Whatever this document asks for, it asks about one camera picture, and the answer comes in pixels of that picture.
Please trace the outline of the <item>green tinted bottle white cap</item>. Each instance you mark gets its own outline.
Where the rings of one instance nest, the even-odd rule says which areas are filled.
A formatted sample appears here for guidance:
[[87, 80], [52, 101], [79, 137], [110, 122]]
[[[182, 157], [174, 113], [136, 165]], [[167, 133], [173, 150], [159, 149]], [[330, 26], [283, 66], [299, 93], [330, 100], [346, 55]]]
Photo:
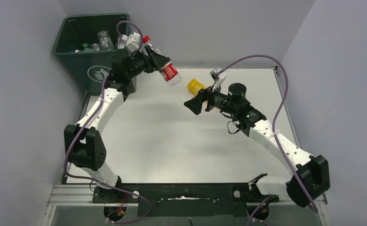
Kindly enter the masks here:
[[76, 49], [74, 50], [74, 53], [79, 53], [79, 52], [93, 52], [94, 50], [92, 48], [90, 48], [88, 43], [83, 43], [81, 46], [81, 49]]

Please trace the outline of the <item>dark green trash bin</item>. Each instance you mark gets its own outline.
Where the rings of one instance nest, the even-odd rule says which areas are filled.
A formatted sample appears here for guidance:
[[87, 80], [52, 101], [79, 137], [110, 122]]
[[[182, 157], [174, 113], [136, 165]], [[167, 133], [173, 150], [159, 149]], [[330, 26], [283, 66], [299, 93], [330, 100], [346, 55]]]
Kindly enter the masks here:
[[[118, 34], [128, 34], [127, 13], [69, 16], [64, 19], [57, 35], [53, 54], [67, 72], [92, 96], [101, 92], [101, 83], [110, 72], [112, 55], [116, 51]], [[112, 40], [112, 49], [84, 52], [83, 44], [100, 44], [98, 33], [106, 31]]]

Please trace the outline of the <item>red label bottle red cap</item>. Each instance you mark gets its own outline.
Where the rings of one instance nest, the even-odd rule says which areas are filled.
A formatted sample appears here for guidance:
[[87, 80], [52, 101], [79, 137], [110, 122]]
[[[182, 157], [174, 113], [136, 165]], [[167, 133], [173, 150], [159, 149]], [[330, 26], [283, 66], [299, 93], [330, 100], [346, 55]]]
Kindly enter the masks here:
[[[157, 47], [155, 47], [154, 45], [152, 45], [150, 43], [150, 37], [148, 35], [144, 36], [143, 38], [143, 44], [145, 45], [150, 45], [150, 47], [153, 47], [153, 49], [161, 54], [162, 53]], [[162, 69], [159, 70], [159, 73], [161, 74], [161, 76], [163, 77], [163, 79], [165, 80], [165, 82], [169, 85], [169, 86], [175, 86], [177, 85], [181, 80], [182, 77], [179, 74], [179, 72], [177, 71], [177, 69], [174, 67], [174, 65], [172, 64], [172, 62], [169, 62], [167, 65], [165, 65]]]

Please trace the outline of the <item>blue label crushed bottle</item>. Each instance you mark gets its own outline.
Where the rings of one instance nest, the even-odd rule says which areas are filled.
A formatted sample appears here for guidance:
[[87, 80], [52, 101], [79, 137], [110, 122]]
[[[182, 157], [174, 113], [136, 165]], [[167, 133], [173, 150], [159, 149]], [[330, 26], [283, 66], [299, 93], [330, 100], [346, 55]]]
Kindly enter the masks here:
[[90, 45], [90, 48], [91, 48], [93, 51], [95, 51], [95, 52], [102, 50], [102, 47], [100, 46], [100, 44], [99, 44], [99, 43], [93, 43], [93, 44], [91, 44], [91, 45]]

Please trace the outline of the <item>clear unlabelled bottle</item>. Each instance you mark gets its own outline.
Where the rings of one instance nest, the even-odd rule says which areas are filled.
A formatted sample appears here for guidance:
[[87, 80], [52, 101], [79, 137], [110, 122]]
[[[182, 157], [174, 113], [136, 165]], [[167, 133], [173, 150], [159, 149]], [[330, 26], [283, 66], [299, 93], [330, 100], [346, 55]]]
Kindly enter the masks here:
[[97, 38], [102, 50], [114, 50], [114, 44], [108, 31], [99, 31]]

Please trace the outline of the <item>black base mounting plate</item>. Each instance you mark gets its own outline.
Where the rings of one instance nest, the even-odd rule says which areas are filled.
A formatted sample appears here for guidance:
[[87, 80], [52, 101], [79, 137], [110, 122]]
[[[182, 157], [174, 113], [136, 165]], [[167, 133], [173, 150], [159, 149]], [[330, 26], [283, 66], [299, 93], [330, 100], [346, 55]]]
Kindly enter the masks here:
[[147, 217], [246, 217], [267, 196], [248, 183], [123, 183], [121, 189], [95, 187], [92, 202], [137, 207]]

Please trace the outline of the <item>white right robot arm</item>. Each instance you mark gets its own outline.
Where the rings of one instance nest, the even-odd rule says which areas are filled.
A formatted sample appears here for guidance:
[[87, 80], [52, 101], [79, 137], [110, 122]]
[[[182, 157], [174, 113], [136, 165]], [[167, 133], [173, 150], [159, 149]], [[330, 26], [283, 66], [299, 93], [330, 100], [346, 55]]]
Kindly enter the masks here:
[[246, 99], [245, 85], [233, 83], [228, 87], [227, 94], [220, 90], [213, 86], [200, 89], [184, 106], [196, 115], [202, 112], [204, 102], [207, 103], [206, 112], [218, 109], [238, 131], [258, 142], [278, 159], [291, 176], [259, 175], [249, 182], [250, 198], [260, 201], [267, 195], [285, 196], [300, 207], [312, 206], [330, 188], [327, 159], [301, 149], [274, 128], [272, 122]]

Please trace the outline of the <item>yellow juice bottle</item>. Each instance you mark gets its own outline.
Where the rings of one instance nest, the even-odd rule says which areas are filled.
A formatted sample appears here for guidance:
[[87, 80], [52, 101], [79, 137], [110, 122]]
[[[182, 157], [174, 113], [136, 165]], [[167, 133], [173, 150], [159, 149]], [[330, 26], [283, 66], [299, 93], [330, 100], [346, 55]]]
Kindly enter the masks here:
[[196, 79], [192, 79], [189, 81], [187, 89], [196, 96], [201, 89], [206, 89], [206, 87]]

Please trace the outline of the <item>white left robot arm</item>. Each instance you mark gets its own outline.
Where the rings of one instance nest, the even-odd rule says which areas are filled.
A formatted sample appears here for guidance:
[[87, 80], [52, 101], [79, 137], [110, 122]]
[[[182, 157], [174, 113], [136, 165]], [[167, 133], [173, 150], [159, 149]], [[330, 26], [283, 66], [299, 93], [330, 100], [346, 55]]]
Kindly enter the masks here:
[[120, 190], [120, 177], [106, 163], [106, 148], [101, 134], [114, 112], [126, 101], [132, 80], [142, 73], [161, 71], [171, 59], [145, 46], [130, 53], [118, 49], [112, 55], [110, 72], [101, 85], [101, 94], [87, 114], [77, 123], [64, 129], [64, 174], [76, 178], [67, 170], [68, 163], [83, 169], [85, 178], [103, 189]]

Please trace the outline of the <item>aluminium frame rail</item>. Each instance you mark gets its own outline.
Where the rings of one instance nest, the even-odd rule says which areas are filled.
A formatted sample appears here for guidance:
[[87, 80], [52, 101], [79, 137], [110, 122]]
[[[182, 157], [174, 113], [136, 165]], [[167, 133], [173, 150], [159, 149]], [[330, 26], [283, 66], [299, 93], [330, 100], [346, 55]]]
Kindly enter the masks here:
[[[47, 202], [47, 213], [53, 217], [53, 212], [57, 206], [102, 206], [102, 207], [118, 207], [117, 203], [106, 203], [105, 201], [96, 201], [96, 194], [92, 192], [92, 188], [87, 184], [68, 184], [54, 185]], [[327, 199], [325, 195], [316, 199], [315, 204], [319, 210], [319, 219], [323, 226], [330, 226], [330, 218], [327, 211]]]

